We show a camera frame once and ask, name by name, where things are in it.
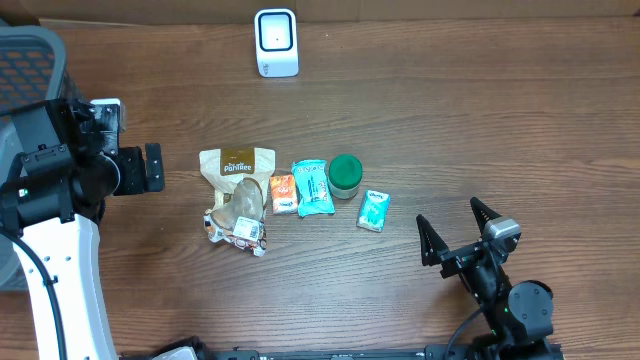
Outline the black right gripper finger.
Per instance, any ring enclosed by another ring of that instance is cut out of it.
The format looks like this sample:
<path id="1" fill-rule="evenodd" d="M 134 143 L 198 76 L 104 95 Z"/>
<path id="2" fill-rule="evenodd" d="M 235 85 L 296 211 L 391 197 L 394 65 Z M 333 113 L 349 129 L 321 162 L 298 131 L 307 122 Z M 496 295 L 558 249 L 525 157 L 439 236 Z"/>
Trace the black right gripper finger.
<path id="1" fill-rule="evenodd" d="M 449 252 L 449 247 L 423 215 L 416 217 L 416 223 L 420 235 L 422 265 L 440 264 L 442 257 Z"/>
<path id="2" fill-rule="evenodd" d="M 470 206 L 480 232 L 482 234 L 490 234 L 492 227 L 495 225 L 495 220 L 499 219 L 501 215 L 477 197 L 470 199 Z"/>

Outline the small teal white box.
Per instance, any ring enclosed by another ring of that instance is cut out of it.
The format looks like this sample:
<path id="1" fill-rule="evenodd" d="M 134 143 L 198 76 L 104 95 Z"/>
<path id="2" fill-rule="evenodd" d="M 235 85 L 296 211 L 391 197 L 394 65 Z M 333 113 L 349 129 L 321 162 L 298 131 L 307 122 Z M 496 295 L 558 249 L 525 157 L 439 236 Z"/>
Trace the small teal white box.
<path id="1" fill-rule="evenodd" d="M 384 230 L 391 196 L 387 193 L 367 189 L 365 191 L 356 225 L 381 233 Z"/>

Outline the beige granola bag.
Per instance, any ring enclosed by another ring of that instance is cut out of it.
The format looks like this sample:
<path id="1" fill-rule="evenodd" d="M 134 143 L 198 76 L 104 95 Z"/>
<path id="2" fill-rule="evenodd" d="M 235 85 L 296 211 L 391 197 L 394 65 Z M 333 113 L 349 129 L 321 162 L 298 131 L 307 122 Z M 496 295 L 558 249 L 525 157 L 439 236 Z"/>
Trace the beige granola bag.
<path id="1" fill-rule="evenodd" d="M 265 216 L 269 180 L 275 171 L 272 149 L 218 148 L 199 153 L 200 172 L 214 188 L 213 206 L 204 212 L 208 239 L 253 256 L 267 249 Z"/>

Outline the green lid jar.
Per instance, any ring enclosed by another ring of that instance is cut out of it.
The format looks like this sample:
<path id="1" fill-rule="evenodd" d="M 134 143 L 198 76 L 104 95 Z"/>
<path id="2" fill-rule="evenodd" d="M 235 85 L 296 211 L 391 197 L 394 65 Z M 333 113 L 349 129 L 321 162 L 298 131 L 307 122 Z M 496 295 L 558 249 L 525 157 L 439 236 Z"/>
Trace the green lid jar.
<path id="1" fill-rule="evenodd" d="M 329 164 L 329 188 L 336 198 L 346 200 L 354 197 L 359 191 L 362 178 L 362 163 L 354 155 L 338 155 Z"/>

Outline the teal snack packet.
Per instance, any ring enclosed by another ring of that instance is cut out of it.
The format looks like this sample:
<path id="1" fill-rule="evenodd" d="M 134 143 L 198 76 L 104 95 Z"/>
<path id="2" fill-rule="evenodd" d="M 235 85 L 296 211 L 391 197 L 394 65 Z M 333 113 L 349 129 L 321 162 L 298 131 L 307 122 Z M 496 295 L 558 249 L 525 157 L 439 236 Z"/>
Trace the teal snack packet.
<path id="1" fill-rule="evenodd" d="M 299 193 L 298 215 L 334 214 L 335 207 L 328 189 L 326 160 L 308 159 L 292 164 Z"/>

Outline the orange snack packet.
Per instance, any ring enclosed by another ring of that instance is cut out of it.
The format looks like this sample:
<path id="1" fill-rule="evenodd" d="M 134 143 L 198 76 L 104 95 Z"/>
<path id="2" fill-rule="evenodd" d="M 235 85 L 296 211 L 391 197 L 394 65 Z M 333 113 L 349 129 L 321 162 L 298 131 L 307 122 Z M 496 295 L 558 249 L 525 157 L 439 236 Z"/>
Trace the orange snack packet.
<path id="1" fill-rule="evenodd" d="M 298 195 L 292 174 L 270 178 L 272 211 L 275 215 L 294 214 L 298 211 Z"/>

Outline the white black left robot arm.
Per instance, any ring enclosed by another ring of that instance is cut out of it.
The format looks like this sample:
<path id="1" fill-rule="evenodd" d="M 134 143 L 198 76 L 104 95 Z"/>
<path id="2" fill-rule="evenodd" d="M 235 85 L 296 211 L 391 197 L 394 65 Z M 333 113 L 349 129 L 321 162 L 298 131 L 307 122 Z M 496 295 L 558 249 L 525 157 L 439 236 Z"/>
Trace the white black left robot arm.
<path id="1" fill-rule="evenodd" d="M 24 270 L 42 359 L 114 359 L 99 275 L 110 196 L 160 192 L 161 147 L 121 147 L 116 98 L 45 100 L 1 116 L 1 235 Z"/>

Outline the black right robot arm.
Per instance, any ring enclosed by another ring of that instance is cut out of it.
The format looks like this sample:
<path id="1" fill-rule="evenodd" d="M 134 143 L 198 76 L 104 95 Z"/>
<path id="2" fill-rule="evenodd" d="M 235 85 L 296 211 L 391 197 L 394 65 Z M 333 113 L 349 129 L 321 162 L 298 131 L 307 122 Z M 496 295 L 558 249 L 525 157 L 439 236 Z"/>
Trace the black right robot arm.
<path id="1" fill-rule="evenodd" d="M 562 359 L 553 333 L 553 292 L 549 286 L 527 280 L 512 284 L 503 269 L 516 250 L 521 226 L 492 210 L 476 197 L 471 210 L 479 238 L 452 250 L 426 217 L 416 217 L 424 266 L 441 267 L 442 278 L 457 276 L 478 309 L 454 331 L 445 345 L 425 348 L 428 359 Z"/>

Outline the white barcode scanner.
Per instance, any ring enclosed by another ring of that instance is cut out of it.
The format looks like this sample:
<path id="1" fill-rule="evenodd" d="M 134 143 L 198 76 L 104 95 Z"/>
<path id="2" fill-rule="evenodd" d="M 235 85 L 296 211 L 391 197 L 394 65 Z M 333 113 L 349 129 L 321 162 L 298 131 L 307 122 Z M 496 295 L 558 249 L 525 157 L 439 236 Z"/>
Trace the white barcode scanner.
<path id="1" fill-rule="evenodd" d="M 287 8 L 267 8 L 254 17 L 256 60 L 265 78 L 295 77 L 299 73 L 297 20 Z"/>

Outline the grey plastic mesh basket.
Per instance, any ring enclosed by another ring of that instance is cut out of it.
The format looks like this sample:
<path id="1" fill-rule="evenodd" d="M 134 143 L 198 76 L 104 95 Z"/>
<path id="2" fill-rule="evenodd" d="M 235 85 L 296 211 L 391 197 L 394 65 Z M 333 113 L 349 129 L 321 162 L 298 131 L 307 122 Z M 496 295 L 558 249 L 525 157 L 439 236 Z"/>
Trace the grey plastic mesh basket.
<path id="1" fill-rule="evenodd" d="M 22 151 L 9 113 L 39 101 L 82 98 L 66 70 L 61 38 L 39 26 L 1 27 L 1 180 Z"/>

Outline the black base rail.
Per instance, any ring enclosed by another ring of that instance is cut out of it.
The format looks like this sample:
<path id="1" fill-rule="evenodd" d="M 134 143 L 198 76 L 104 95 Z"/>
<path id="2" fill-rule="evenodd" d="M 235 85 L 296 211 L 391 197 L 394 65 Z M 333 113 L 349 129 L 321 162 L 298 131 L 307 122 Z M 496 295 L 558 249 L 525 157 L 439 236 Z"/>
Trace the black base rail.
<path id="1" fill-rule="evenodd" d="M 532 345 L 510 351 L 503 348 L 499 355 L 491 350 L 473 349 L 471 345 L 427 345 L 423 349 L 405 350 L 333 350 L 267 352 L 242 350 L 234 347 L 229 351 L 214 351 L 193 336 L 171 343 L 164 348 L 146 354 L 119 355 L 120 360 L 152 359 L 206 359 L 206 360 L 440 360 L 440 359 L 563 359 L 559 345 Z"/>

